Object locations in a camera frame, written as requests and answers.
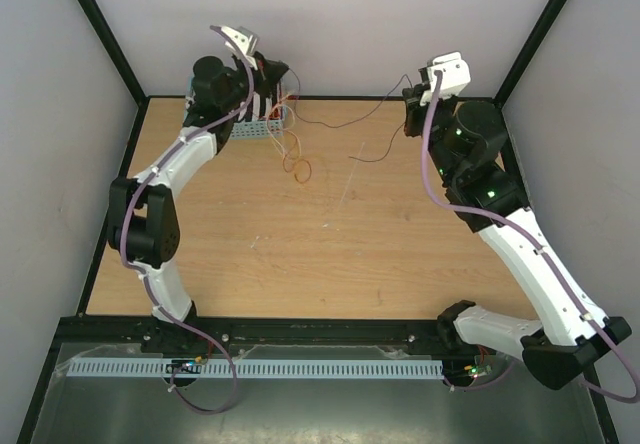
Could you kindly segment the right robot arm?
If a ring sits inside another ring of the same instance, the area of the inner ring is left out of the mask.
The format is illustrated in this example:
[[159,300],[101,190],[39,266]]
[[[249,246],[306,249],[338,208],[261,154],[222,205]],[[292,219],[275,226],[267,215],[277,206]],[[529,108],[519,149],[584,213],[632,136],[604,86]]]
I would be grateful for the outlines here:
[[403,89],[404,132],[422,137],[445,190],[443,207],[500,257],[537,315],[518,319],[462,300],[438,316],[438,343],[450,353],[468,345],[498,351],[559,390],[628,338],[631,328],[581,290],[544,237],[523,187],[498,163],[509,142],[500,109],[457,97],[421,103],[429,88]]

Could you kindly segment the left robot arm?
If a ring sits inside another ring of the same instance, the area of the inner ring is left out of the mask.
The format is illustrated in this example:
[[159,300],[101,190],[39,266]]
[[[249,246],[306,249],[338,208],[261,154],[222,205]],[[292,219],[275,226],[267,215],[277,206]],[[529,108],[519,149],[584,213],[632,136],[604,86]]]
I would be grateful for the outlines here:
[[198,59],[176,140],[148,168],[132,178],[119,177],[110,186],[108,244],[143,282],[153,316],[169,322],[164,339],[177,351],[194,348],[200,328],[187,319],[193,301],[175,261],[180,243],[175,200],[222,150],[237,123],[276,100],[288,65],[261,53],[254,60],[250,67],[240,59],[227,67],[214,56]]

